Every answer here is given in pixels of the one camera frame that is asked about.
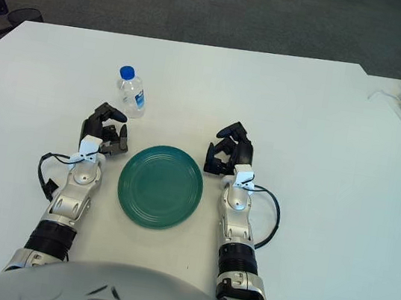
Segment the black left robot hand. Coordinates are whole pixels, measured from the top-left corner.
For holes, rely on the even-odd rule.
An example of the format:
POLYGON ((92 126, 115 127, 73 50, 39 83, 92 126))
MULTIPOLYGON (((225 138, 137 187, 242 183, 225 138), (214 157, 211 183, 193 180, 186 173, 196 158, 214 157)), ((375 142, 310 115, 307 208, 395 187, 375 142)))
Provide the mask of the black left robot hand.
POLYGON ((127 116, 120 110, 107 102, 102 103, 83 121, 80 140, 90 135, 102 141, 99 147, 100 154, 107 156, 124 154, 128 151, 127 119, 127 116), (119 132, 117 132, 115 125, 103 125, 109 119, 122 123, 119 132))

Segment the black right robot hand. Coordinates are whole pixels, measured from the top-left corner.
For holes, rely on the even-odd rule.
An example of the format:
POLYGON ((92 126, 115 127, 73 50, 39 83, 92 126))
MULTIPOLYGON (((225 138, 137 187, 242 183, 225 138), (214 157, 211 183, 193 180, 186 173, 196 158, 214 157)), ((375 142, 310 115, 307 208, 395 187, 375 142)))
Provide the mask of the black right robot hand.
POLYGON ((205 156, 204 172, 213 175, 233 175, 236 165, 252 165, 254 148, 241 122, 235 122, 217 132, 218 143, 210 143, 205 156))

